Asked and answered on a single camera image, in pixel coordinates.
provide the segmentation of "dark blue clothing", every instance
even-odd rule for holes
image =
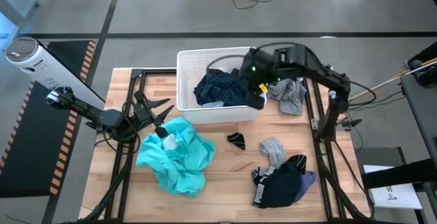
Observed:
[[[246,105],[247,89],[238,80],[240,71],[231,73],[209,69],[194,88],[197,104],[223,101],[225,107]]]

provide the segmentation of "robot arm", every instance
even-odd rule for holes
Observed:
[[[348,109],[350,80],[345,74],[323,66],[311,49],[300,44],[276,49],[273,55],[251,48],[240,69],[240,81],[249,91],[248,105],[255,109],[264,108],[260,94],[267,91],[266,86],[298,77],[308,77],[329,88],[329,106],[325,117],[319,121],[317,135],[325,141],[332,141],[339,114]]]

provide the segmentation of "white laundry basket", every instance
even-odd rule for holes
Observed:
[[[257,109],[244,106],[201,108],[193,93],[194,88],[205,76],[206,66],[222,56],[246,55],[250,47],[216,48],[204,50],[180,51],[178,53],[176,107],[191,124],[212,124],[220,122],[245,122],[254,120]],[[242,57],[220,60],[210,68],[231,72],[240,69]]]

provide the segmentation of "teal cloth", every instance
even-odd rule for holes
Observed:
[[[214,144],[200,137],[183,117],[167,122],[163,128],[175,135],[178,147],[164,149],[158,135],[148,135],[139,149],[137,166],[151,167],[162,190],[197,197],[205,186],[202,169],[214,158]]]

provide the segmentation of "wooden tabletop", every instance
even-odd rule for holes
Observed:
[[[130,68],[113,70],[105,109],[121,110],[128,92],[129,77]],[[312,100],[315,100],[312,90],[310,86]],[[324,107],[327,107],[328,90],[321,87],[320,91]],[[155,109],[155,113],[160,113],[171,104],[175,105],[176,76],[174,74],[149,75],[146,79],[145,95],[150,100],[171,98],[168,103]],[[318,116],[315,101],[313,101],[313,106],[314,113]],[[167,121],[181,115],[175,107],[170,112]],[[290,207],[262,210],[251,205],[255,185],[250,172],[256,167],[267,168],[268,159],[259,153],[259,143],[268,137],[277,137],[282,142],[287,156],[306,155],[307,170],[316,172],[318,176],[306,107],[301,116],[282,115],[278,111],[277,101],[269,100],[259,117],[252,122],[206,124],[194,127],[202,137],[213,140],[216,147],[216,155],[212,164],[203,171],[206,176],[206,185],[201,194],[195,199],[189,199],[160,190],[152,170],[138,168],[135,165],[135,155],[126,203],[125,222],[314,222],[326,220],[318,178],[305,196]],[[151,126],[143,129],[140,132],[141,139],[151,132],[153,132]],[[241,132],[244,135],[245,151],[226,140],[227,135],[235,132]],[[350,134],[339,131],[337,141],[348,157],[355,174],[359,177]],[[369,208],[365,195],[354,182],[352,174],[334,144],[333,151],[342,189],[357,208],[368,216]],[[89,209],[94,208],[109,188],[114,158],[115,152],[105,143],[100,143],[95,147],[79,218],[89,214]],[[330,186],[329,189],[331,205],[334,213],[337,214]],[[115,198],[114,216],[118,209],[118,197]]]

